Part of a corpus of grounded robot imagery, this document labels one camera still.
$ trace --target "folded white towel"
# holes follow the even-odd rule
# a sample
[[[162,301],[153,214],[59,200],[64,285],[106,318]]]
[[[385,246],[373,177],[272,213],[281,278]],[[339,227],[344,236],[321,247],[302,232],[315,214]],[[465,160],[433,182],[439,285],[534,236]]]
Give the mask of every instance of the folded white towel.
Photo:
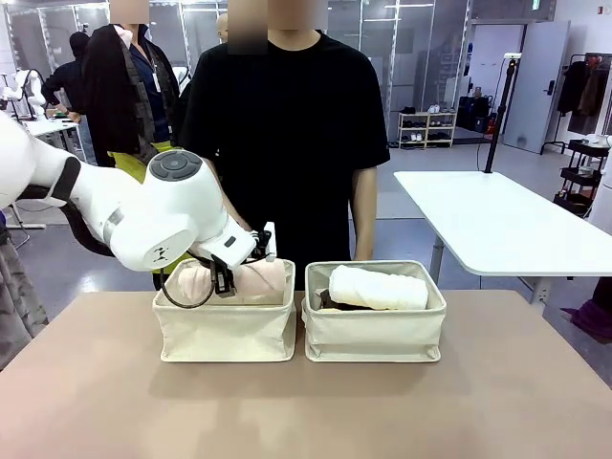
[[[336,303],[403,311],[423,311],[429,296],[427,284],[422,279],[346,266],[338,266],[332,271],[329,293]]]

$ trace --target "shoe rack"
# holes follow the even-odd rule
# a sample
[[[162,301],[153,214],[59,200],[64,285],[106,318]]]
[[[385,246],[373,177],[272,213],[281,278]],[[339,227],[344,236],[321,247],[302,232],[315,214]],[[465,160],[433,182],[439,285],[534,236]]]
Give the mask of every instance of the shoe rack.
[[[418,127],[404,127],[405,124],[421,124]],[[400,113],[400,122],[398,125],[398,143],[400,148],[407,145],[411,148],[435,147],[435,146],[451,146],[455,138],[455,127],[457,125],[457,113],[440,112],[428,113],[417,112],[414,114]],[[446,134],[448,139],[437,139],[441,133]],[[413,141],[412,135],[421,135],[421,141]],[[403,136],[408,136],[410,140],[403,140]]]

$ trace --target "white table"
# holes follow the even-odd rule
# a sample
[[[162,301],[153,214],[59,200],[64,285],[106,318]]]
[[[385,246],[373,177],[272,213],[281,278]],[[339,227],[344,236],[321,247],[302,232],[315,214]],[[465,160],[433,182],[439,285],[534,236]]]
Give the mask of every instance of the white table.
[[[35,137],[42,137],[48,134],[61,134],[64,141],[66,142],[66,146],[68,151],[73,155],[75,153],[75,146],[71,142],[68,137],[68,131],[70,129],[76,130],[76,135],[78,136],[78,141],[80,143],[80,133],[78,132],[78,124],[71,121],[63,121],[63,120],[37,120],[37,121],[24,121],[24,125]]]
[[[501,174],[395,177],[437,234],[436,282],[444,247],[470,273],[527,278],[532,304],[546,303],[554,277],[612,276],[612,236]]]

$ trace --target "glass partition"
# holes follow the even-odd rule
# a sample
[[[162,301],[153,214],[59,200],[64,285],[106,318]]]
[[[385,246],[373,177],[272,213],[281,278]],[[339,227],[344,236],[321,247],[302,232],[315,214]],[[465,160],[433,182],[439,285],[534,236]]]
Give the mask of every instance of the glass partition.
[[[456,106],[471,1],[328,1],[326,32],[362,51],[376,70],[390,140],[397,138],[404,107]],[[193,73],[200,54],[220,43],[216,21],[225,11],[227,2],[152,2],[150,34],[173,66]],[[17,65],[43,76],[72,59],[72,32],[85,26],[91,34],[109,23],[107,3],[25,11],[11,5],[9,12]]]
[[[198,65],[200,54],[221,43],[217,32],[217,17],[218,11],[214,3],[183,7],[192,74]]]
[[[95,29],[106,26],[110,23],[110,11],[108,5],[79,5],[75,7],[76,22],[80,31],[85,27],[88,34],[92,34]]]
[[[151,4],[150,31],[153,42],[164,50],[173,67],[188,67],[185,36],[179,5]]]
[[[389,139],[397,137],[399,113],[404,107],[424,108],[423,91],[427,57],[431,41],[433,2],[420,7],[401,7],[398,10],[398,30],[395,45],[392,87],[389,101]]]
[[[36,69],[46,78],[51,74],[46,42],[37,10],[9,15],[15,66],[21,70]]]
[[[49,8],[41,11],[49,39],[49,51],[55,67],[75,59],[70,47],[70,35],[77,31],[77,18],[72,7]]]

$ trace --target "fabric storage bin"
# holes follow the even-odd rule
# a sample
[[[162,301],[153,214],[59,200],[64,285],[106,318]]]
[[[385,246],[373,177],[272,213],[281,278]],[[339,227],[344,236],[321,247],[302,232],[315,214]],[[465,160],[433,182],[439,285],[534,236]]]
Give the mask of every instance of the fabric storage bin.
[[[424,311],[319,310],[320,292],[338,266],[423,279],[428,290]],[[302,303],[306,356],[311,361],[426,362],[440,359],[440,334],[447,304],[425,267],[416,261],[313,263],[306,268]]]
[[[164,335],[162,361],[288,361],[295,350],[295,264],[285,263],[285,291],[273,295],[221,298],[183,309],[158,292],[153,300]],[[181,262],[165,286],[176,301],[191,304],[178,289],[182,270],[198,266]]]

